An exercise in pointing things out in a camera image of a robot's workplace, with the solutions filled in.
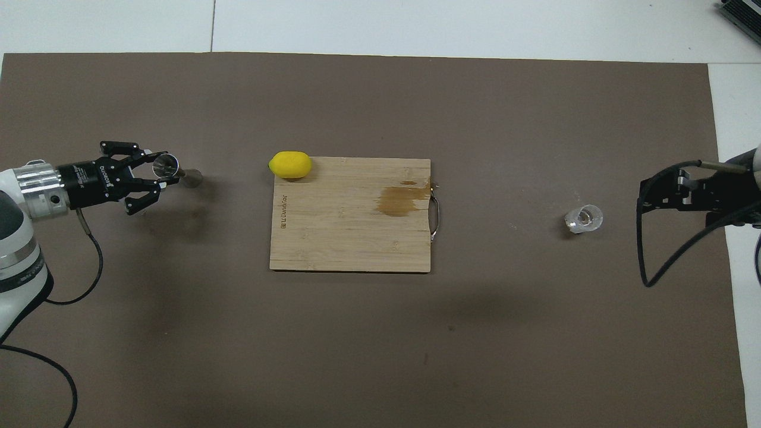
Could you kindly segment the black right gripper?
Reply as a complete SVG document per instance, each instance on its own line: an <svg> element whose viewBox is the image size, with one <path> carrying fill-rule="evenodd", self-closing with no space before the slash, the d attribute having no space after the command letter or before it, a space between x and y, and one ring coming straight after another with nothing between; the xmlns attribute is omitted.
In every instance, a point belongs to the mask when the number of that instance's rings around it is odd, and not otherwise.
<svg viewBox="0 0 761 428"><path fill-rule="evenodd" d="M700 200L702 190L702 183L692 179L684 168L669 169L640 182L639 206L642 210L706 210L707 204ZM723 217L758 203L760 198L753 172L716 172L705 179L705 190L711 203L706 226L720 223Z"/></svg>

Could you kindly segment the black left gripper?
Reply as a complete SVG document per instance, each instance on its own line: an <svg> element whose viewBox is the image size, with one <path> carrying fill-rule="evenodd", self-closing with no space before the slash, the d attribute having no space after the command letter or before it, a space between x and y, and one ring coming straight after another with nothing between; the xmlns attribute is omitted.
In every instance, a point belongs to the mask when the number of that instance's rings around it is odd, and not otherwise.
<svg viewBox="0 0 761 428"><path fill-rule="evenodd" d="M101 157L89 162L65 163L59 166L61 186L69 209L83 209L106 202L124 201L128 216L158 202L161 191L178 184L179 178L148 180L134 178L131 170L153 163L166 151L149 152L136 143L101 141ZM131 193L144 193L139 198Z"/></svg>

